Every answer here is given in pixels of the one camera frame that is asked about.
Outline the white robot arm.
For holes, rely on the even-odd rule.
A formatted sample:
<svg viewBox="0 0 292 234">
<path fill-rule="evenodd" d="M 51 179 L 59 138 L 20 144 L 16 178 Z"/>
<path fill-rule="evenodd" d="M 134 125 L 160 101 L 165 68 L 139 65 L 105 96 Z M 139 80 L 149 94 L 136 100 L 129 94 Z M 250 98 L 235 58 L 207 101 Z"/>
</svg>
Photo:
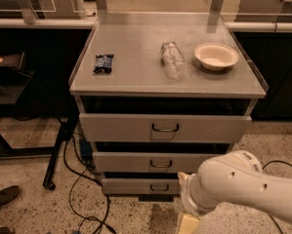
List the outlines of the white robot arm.
<svg viewBox="0 0 292 234">
<path fill-rule="evenodd" d="M 292 224 L 292 178 L 266 175 L 245 150 L 210 158 L 188 175 L 178 173 L 186 211 L 203 216 L 223 202 L 245 206 Z"/>
</svg>

